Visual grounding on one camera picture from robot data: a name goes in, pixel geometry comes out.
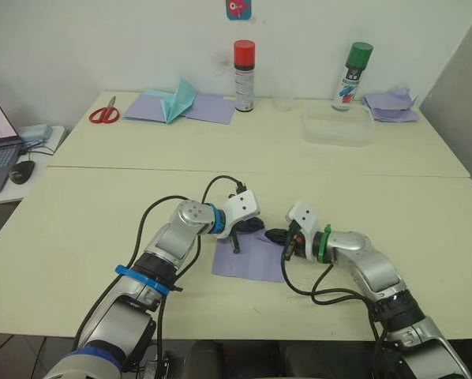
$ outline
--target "gray wall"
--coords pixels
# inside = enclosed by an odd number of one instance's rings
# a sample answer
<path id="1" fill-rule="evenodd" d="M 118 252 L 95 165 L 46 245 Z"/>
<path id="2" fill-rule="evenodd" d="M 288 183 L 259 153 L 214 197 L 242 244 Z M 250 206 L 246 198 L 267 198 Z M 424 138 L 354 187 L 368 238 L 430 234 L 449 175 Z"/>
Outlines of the gray wall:
<path id="1" fill-rule="evenodd" d="M 472 26 L 421 110 L 472 177 Z"/>

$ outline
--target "green ring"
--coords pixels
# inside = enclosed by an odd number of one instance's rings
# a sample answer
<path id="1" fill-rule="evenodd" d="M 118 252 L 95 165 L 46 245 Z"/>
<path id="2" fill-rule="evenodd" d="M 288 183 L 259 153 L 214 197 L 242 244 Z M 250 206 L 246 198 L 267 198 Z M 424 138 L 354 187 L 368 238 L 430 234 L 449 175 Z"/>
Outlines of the green ring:
<path id="1" fill-rule="evenodd" d="M 325 253 L 325 246 L 328 244 L 328 237 L 330 234 L 331 234 L 331 224 L 328 223 L 324 228 L 324 233 L 322 234 L 322 239 L 320 240 L 320 246 L 318 248 L 317 260 L 320 263 L 327 263 L 327 262 L 324 262 L 324 253 Z"/>

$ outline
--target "spray can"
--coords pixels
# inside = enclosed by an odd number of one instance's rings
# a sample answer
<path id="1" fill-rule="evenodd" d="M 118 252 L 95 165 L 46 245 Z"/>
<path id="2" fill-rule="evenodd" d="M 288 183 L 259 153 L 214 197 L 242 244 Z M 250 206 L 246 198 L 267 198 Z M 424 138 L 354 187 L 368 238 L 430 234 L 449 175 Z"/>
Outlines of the spray can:
<path id="1" fill-rule="evenodd" d="M 255 43 L 247 39 L 234 42 L 234 76 L 236 80 L 236 109 L 250 112 L 253 109 L 253 69 Z"/>
<path id="2" fill-rule="evenodd" d="M 361 82 L 362 71 L 368 65 L 373 46 L 369 43 L 356 42 L 352 44 L 348 54 L 345 70 L 332 100 L 332 107 L 338 111 L 346 111 L 348 103 L 355 97 L 355 92 Z"/>

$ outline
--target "label on spray can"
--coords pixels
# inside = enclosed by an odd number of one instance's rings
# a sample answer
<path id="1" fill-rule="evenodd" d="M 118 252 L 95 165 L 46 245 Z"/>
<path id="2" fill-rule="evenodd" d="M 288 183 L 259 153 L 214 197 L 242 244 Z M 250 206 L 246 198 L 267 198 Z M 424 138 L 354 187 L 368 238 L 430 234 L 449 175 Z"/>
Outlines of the label on spray can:
<path id="1" fill-rule="evenodd" d="M 235 70 L 236 76 L 236 109 L 251 111 L 253 109 L 253 70 Z"/>
<path id="2" fill-rule="evenodd" d="M 361 82 L 363 69 L 358 67 L 347 67 L 343 71 L 343 79 L 339 83 L 332 106 L 336 109 L 346 110 L 347 104 L 355 97 L 355 92 Z"/>

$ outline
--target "red cap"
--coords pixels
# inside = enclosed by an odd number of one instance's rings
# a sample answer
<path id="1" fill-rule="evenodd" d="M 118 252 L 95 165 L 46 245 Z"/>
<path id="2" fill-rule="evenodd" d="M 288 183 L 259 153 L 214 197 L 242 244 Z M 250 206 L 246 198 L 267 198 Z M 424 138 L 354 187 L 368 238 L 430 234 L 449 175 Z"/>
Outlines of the red cap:
<path id="1" fill-rule="evenodd" d="M 234 64 L 237 66 L 255 65 L 255 43 L 240 39 L 234 43 Z"/>

